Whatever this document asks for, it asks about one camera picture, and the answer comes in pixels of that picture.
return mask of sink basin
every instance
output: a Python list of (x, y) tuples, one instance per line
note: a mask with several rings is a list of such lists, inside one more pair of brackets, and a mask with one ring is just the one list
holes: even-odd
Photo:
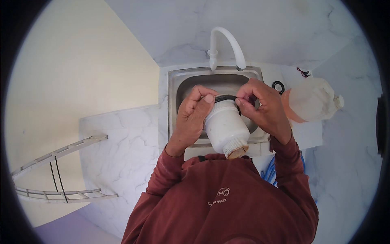
[[(168, 133), (171, 137), (175, 128), (176, 115), (181, 102), (191, 92), (195, 85), (216, 90), (220, 94), (236, 95), (238, 89), (248, 82), (249, 78), (262, 80), (261, 70), (258, 67), (247, 67), (244, 71), (237, 71), (235, 66), (217, 67), (211, 71), (210, 67), (174, 70), (168, 73)], [(253, 121), (241, 115), (248, 127), (250, 137), (248, 143), (260, 143), (268, 141), (267, 134)], [(199, 139), (192, 147), (210, 147), (210, 140), (203, 131)]]

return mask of blue cable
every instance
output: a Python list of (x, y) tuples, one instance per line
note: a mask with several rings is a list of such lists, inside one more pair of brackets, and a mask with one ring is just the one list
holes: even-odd
[[(303, 163), (303, 172), (305, 172), (305, 160), (303, 159), (302, 154), (301, 154), (301, 160)], [(273, 186), (276, 186), (277, 181), (274, 180), (274, 178), (276, 176), (275, 156), (273, 156), (273, 158), (269, 162), (266, 172), (264, 173), (263, 171), (261, 171), (260, 176), (262, 179), (266, 180), (268, 183), (272, 184)]]

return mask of fingernail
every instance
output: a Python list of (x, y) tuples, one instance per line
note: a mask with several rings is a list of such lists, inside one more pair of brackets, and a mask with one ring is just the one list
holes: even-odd
[(236, 98), (234, 101), (236, 102), (237, 106), (240, 106), (240, 105), (241, 105), (240, 99)]
[(207, 94), (205, 97), (204, 97), (204, 100), (207, 102), (207, 103), (212, 103), (214, 101), (214, 96), (211, 95), (211, 94)]

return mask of white faucet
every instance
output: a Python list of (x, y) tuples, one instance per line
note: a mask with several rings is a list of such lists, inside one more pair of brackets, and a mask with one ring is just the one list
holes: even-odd
[(216, 39), (215, 39), (215, 33), (219, 31), (220, 33), (224, 34), (226, 38), (229, 40), (230, 45), (232, 45), (234, 56), (236, 57), (236, 69), (238, 71), (243, 71), (246, 68), (245, 64), (245, 58), (243, 51), (240, 48), (240, 45), (234, 38), (234, 36), (225, 28), (222, 27), (214, 27), (211, 31), (210, 36), (210, 49), (207, 51), (207, 54), (210, 56), (210, 69), (215, 70), (217, 68), (217, 54), (218, 51), (216, 50)]

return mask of red wire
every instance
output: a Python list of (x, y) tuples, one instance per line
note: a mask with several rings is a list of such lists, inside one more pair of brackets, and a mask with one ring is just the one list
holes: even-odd
[(296, 67), (296, 69), (299, 70), (299, 71), (301, 71), (301, 75), (302, 75), (303, 77), (307, 78), (307, 77), (310, 76), (310, 75), (307, 75), (307, 74), (309, 73), (308, 71), (307, 71), (307, 72), (304, 72), (304, 71), (302, 71), (299, 67)]

